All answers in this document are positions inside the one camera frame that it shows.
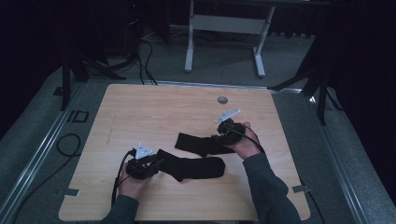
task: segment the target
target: aluminum rail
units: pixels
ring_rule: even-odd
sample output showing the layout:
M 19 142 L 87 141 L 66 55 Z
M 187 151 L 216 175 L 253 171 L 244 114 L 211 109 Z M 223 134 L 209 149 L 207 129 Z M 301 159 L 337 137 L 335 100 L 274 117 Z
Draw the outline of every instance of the aluminum rail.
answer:
M 0 223 L 10 223 L 16 211 L 19 209 L 24 195 L 29 189 L 32 181 L 35 178 L 35 175 L 37 174 L 42 163 L 44 162 L 44 159 L 46 159 L 48 153 L 50 152 L 50 149 L 55 142 L 55 139 L 57 138 L 59 132 L 64 126 L 64 123 L 66 121 L 66 115 L 68 114 L 70 107 L 75 102 L 76 98 L 81 92 L 83 86 L 84 84 L 77 83 L 75 89 L 73 90 L 71 101 L 69 102 L 68 106 L 64 111 L 60 112 L 56 120 L 53 122 L 40 146 L 35 151 L 35 154 L 24 167 L 11 192 L 4 200 L 3 204 L 0 207 Z

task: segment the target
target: black tripod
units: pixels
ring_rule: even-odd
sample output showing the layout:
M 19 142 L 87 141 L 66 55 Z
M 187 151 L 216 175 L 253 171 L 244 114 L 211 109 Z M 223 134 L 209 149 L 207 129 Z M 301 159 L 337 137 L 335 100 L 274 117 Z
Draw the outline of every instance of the black tripod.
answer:
M 289 85 L 308 78 L 302 93 L 304 96 L 312 97 L 319 88 L 318 98 L 318 118 L 323 125 L 326 125 L 324 119 L 324 110 L 326 105 L 326 96 L 328 95 L 334 106 L 343 110 L 337 104 L 329 92 L 330 73 L 337 64 L 338 55 L 342 53 L 351 21 L 355 18 L 356 6 L 352 3 L 332 6 L 331 11 L 318 35 L 313 42 L 310 50 L 306 54 L 302 64 L 295 77 L 286 80 L 276 86 L 268 87 L 268 90 L 281 91 Z

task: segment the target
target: metal stand leg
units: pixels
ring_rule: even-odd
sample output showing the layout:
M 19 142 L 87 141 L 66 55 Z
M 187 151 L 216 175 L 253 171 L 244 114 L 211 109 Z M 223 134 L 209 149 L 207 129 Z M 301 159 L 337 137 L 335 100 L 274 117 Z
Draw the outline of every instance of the metal stand leg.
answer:
M 254 60 L 256 61 L 257 67 L 257 75 L 259 77 L 265 77 L 264 66 L 262 65 L 262 46 L 264 45 L 265 37 L 267 37 L 274 11 L 275 7 L 271 7 L 267 19 L 265 20 L 265 23 L 262 27 L 262 38 L 260 39 L 259 46 L 253 48 Z
M 194 1 L 190 1 L 190 25 L 189 25 L 189 45 L 187 46 L 186 63 L 184 65 L 184 71 L 190 72 L 192 70 L 192 56 L 194 53 L 194 42 L 193 38 L 194 30 Z

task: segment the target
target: white stand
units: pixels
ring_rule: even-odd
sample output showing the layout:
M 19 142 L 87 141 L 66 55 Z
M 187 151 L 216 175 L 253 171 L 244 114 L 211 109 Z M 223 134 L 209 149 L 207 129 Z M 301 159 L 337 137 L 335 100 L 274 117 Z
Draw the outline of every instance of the white stand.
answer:
M 192 70 L 192 56 L 194 53 L 193 30 L 207 30 L 219 32 L 233 32 L 251 35 L 260 35 L 258 47 L 253 48 L 254 59 L 257 67 L 257 75 L 265 77 L 264 66 L 262 64 L 262 46 L 274 15 L 275 7 L 270 8 L 266 20 L 243 19 L 232 17 L 219 17 L 207 15 L 194 15 L 194 1 L 190 1 L 190 26 L 189 26 L 189 45 L 187 47 L 186 63 L 184 70 Z

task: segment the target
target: small round object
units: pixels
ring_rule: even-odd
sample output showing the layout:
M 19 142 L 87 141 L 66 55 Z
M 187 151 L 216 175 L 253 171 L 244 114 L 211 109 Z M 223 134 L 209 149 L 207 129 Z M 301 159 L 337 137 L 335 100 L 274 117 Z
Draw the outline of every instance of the small round object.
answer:
M 219 102 L 219 104 L 225 105 L 228 103 L 228 99 L 225 96 L 219 96 L 218 102 Z

